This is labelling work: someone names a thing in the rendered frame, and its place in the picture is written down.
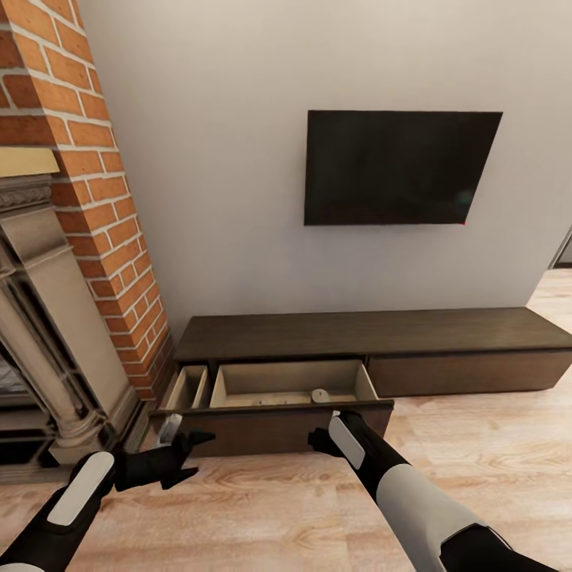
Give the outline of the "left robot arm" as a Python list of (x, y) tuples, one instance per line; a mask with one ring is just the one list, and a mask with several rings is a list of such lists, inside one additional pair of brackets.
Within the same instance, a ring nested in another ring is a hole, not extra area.
[(81, 459), (69, 484), (56, 490), (0, 557), (0, 572), (64, 572), (113, 486), (117, 492), (161, 481), (163, 490), (190, 478), (199, 468), (181, 469), (191, 449), (217, 439), (215, 433), (177, 434), (183, 416), (166, 419), (153, 449), (96, 451)]

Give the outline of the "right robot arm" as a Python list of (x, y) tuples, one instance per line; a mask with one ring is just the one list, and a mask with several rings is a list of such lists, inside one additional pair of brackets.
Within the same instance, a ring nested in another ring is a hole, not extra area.
[(560, 572), (516, 552), (493, 526), (461, 505), (368, 427), (361, 414), (333, 411), (308, 445), (346, 458), (416, 572)]

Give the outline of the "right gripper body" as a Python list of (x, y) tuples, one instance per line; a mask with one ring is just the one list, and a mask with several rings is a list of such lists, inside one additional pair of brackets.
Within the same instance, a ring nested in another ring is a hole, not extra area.
[(333, 457), (344, 458), (344, 454), (337, 451), (334, 445), (330, 443), (329, 431), (326, 428), (317, 427), (315, 429), (313, 449), (324, 454), (330, 454)]

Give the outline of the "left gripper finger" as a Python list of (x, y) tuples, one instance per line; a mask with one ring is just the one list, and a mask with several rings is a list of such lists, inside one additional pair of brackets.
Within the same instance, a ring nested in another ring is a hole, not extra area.
[(187, 437), (187, 443), (188, 447), (192, 449), (194, 446), (197, 446), (198, 444), (203, 444), (214, 439), (217, 439), (217, 435), (215, 433), (208, 433), (208, 432), (200, 433), (198, 431), (191, 431), (191, 433)]
[(175, 486), (178, 483), (183, 482), (184, 480), (190, 478), (191, 476), (195, 475), (198, 472), (199, 472), (198, 467), (180, 470), (179, 474), (177, 474), (176, 479), (172, 483), (172, 486)]

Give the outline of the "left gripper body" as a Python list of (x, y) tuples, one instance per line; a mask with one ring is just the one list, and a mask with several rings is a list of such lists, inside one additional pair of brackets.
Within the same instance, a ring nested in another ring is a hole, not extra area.
[(190, 451), (184, 433), (176, 434), (171, 445), (144, 451), (148, 467), (143, 485), (161, 481), (163, 490), (170, 489)]

